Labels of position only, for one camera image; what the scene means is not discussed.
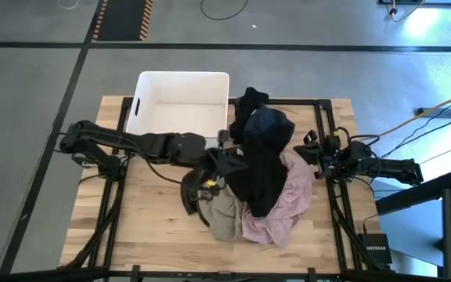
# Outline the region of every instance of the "pile of clothes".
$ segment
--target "pile of clothes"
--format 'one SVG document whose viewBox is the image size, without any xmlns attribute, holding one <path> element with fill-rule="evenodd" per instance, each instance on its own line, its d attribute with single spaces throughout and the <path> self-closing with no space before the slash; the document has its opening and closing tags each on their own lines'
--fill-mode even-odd
<svg viewBox="0 0 451 282">
<path fill-rule="evenodd" d="M 186 206 L 186 210 L 192 213 L 189 210 L 195 209 L 219 240 L 246 239 L 284 248 L 308 209 L 314 174 L 295 152 L 285 150 L 295 125 L 285 113 L 268 108 L 268 101 L 268 94 L 252 87 L 236 99 L 235 121 L 229 131 L 240 146 L 228 154 L 247 168 L 228 174 L 224 189 L 213 197 L 198 197 L 196 206 Z"/>
</svg>

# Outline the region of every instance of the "yellow cable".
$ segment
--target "yellow cable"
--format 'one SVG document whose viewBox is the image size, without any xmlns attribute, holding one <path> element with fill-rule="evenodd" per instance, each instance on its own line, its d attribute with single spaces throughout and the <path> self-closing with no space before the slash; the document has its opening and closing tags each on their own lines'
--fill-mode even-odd
<svg viewBox="0 0 451 282">
<path fill-rule="evenodd" d="M 447 103 L 451 103 L 451 99 L 446 100 L 446 101 L 443 102 L 443 103 L 440 103 L 440 104 L 439 104 L 438 106 L 436 106 L 436 107 L 433 107 L 433 108 L 431 108 L 431 109 L 429 109 L 429 110 L 426 110 L 426 111 L 423 112 L 422 114 L 418 114 L 417 116 L 410 118 L 408 121 L 403 122 L 402 124 L 396 126 L 396 127 L 393 128 L 393 129 L 389 129 L 389 130 L 387 130 L 386 132 L 382 132 L 381 134 L 379 134 L 379 136 L 380 136 L 380 137 L 385 136 L 385 135 L 387 135 L 387 134 L 389 134 L 389 133 L 391 133 L 391 132 L 397 130 L 398 128 L 401 128 L 401 127 L 403 127 L 403 126 L 409 124 L 410 122 L 415 121 L 415 120 L 418 119 L 418 118 L 422 118 L 422 117 L 423 117 L 424 115 L 426 115 L 426 114 L 430 114 L 430 113 L 434 112 L 435 110 L 439 109 L 440 107 L 445 106 Z"/>
</svg>

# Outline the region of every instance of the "orange and black hazard tape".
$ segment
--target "orange and black hazard tape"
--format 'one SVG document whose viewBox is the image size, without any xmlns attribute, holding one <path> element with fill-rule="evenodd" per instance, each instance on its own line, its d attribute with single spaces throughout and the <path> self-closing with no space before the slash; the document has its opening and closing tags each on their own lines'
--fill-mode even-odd
<svg viewBox="0 0 451 282">
<path fill-rule="evenodd" d="M 142 18 L 142 25 L 140 26 L 140 40 L 147 38 L 149 33 L 150 14 L 153 11 L 153 0 L 146 0 L 146 8 L 144 9 L 144 16 Z"/>
<path fill-rule="evenodd" d="M 107 1 L 108 0 L 103 0 L 102 7 L 100 8 L 99 17 L 97 18 L 97 23 L 95 25 L 95 30 L 93 31 L 93 38 L 94 39 L 99 39 L 100 25 L 102 24 L 103 16 L 106 13 Z"/>
</svg>

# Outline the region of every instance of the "wooden tabletop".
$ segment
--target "wooden tabletop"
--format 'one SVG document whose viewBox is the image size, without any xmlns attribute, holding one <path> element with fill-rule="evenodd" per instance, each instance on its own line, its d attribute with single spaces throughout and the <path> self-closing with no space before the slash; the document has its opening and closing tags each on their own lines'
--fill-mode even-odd
<svg viewBox="0 0 451 282">
<path fill-rule="evenodd" d="M 122 100 L 122 96 L 104 96 L 97 125 L 116 128 Z M 351 101 L 332 99 L 332 104 L 335 124 L 346 127 L 352 135 L 357 134 Z M 302 144 L 304 135 L 310 129 L 317 129 L 311 106 L 270 107 L 282 110 L 296 125 L 287 148 Z M 229 105 L 228 122 L 233 121 L 234 107 Z M 323 121 L 328 132 L 327 119 L 323 117 Z M 189 171 L 169 165 L 159 165 L 155 169 L 178 180 Z M 95 168 L 85 169 L 83 177 L 97 173 Z M 93 234 L 103 187 L 104 180 L 98 178 L 84 181 L 78 187 L 61 265 L 72 260 Z M 375 215 L 377 209 L 370 188 L 364 183 L 349 183 L 348 190 L 356 232 L 359 233 L 363 220 Z M 369 233 L 379 233 L 377 217 L 367 220 L 366 228 Z M 342 234 L 348 267 L 352 267 L 350 244 L 343 230 Z M 104 254 L 105 241 L 106 236 L 99 249 L 100 258 Z M 132 265 L 141 265 L 145 271 L 304 273 L 313 267 L 317 273 L 339 273 L 326 183 L 323 180 L 315 183 L 309 210 L 294 227 L 286 249 L 273 244 L 229 243 L 213 238 L 197 215 L 186 214 L 178 185 L 158 178 L 141 158 L 134 157 L 128 166 L 111 269 L 131 270 Z"/>
</svg>

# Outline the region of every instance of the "white plastic bin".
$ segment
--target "white plastic bin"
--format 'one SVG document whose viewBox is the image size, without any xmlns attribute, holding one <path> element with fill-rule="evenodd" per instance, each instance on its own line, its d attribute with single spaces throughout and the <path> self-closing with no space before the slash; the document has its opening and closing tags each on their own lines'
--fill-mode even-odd
<svg viewBox="0 0 451 282">
<path fill-rule="evenodd" d="M 227 126 L 229 75 L 220 72 L 144 71 L 126 132 L 192 132 L 216 139 Z"/>
</svg>

